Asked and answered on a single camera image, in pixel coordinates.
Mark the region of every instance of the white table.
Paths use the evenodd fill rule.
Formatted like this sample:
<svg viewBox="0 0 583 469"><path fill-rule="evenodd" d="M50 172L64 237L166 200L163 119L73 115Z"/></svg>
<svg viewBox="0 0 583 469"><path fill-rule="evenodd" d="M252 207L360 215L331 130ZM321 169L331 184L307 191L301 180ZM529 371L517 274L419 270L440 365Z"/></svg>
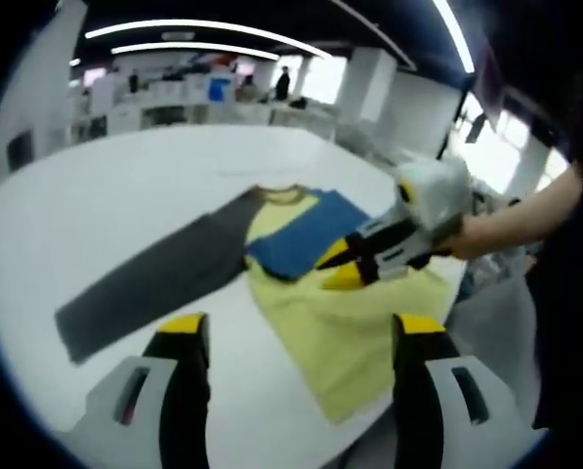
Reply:
<svg viewBox="0 0 583 469"><path fill-rule="evenodd" d="M67 359L55 310L100 276L254 184L335 189L371 215L392 179L300 129L174 127L66 149L0 187L0 354L31 411L69 430L86 394L167 317L80 367ZM463 265L435 266L452 279ZM390 392L342 425L321 414L299 369L259 313L245 276L176 312L211 315L212 468L317 468L362 435Z"/></svg>

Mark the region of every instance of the person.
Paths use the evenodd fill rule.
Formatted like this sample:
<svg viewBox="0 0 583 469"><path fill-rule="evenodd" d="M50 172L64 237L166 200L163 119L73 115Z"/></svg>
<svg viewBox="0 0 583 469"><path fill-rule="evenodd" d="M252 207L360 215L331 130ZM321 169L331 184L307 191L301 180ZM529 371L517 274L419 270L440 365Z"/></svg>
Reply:
<svg viewBox="0 0 583 469"><path fill-rule="evenodd" d="M131 76L128 77L128 87L132 94L135 94L139 91L139 75L135 69L133 69Z"/></svg>
<svg viewBox="0 0 583 469"><path fill-rule="evenodd" d="M550 186L491 215L467 216L439 249L462 260L544 240L526 282L537 317L541 377L535 428L583 418L583 75L569 132L572 165Z"/></svg>
<svg viewBox="0 0 583 469"><path fill-rule="evenodd" d="M236 100L240 103L254 103L261 98L261 91L254 84L254 75L248 75L236 90Z"/></svg>
<svg viewBox="0 0 583 469"><path fill-rule="evenodd" d="M278 78L278 82L275 84L275 100L276 101L287 101L289 98L289 86L291 85L291 77L289 76L289 67L284 66L282 68L282 75Z"/></svg>

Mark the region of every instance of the ceiling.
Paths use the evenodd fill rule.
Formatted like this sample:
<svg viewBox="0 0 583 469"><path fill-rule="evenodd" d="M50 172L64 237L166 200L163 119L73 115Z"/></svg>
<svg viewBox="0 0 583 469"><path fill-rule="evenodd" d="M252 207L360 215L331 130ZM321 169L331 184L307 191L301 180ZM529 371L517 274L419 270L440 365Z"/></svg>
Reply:
<svg viewBox="0 0 583 469"><path fill-rule="evenodd" d="M385 41L358 18L335 2L341 0L85 0L89 12L83 31L128 21L191 19L226 21L253 26L293 39L316 43L333 54L349 55L353 46L381 47L391 52L403 68L406 59L389 40L414 62L416 73L451 86L464 83L466 74L449 32L433 0L343 0L374 24L388 38ZM548 120L562 121L566 111L566 90L574 69L575 30L583 20L569 11L569 0L448 0L460 23L471 55L479 62L490 45L512 94L536 108ZM28 34L45 23L56 0L28 3L28 14L18 12L11 19L5 39L11 42L10 64L19 56ZM8 6L0 5L6 15ZM81 36L75 57L83 64L106 61L110 48L144 42L160 42L162 28L132 30L86 40ZM213 29L193 29L193 40L249 47L280 54L279 44L256 36ZM324 41L335 47L320 46Z"/></svg>

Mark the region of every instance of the gray sleeve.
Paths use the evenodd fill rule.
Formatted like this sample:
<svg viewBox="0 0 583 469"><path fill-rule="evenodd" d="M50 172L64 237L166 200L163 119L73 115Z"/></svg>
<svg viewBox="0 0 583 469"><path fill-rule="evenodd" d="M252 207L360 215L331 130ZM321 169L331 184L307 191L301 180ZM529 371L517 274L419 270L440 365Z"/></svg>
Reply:
<svg viewBox="0 0 583 469"><path fill-rule="evenodd" d="M247 192L170 234L62 306L56 321L73 362L211 293L243 270L244 241L263 202Z"/></svg>

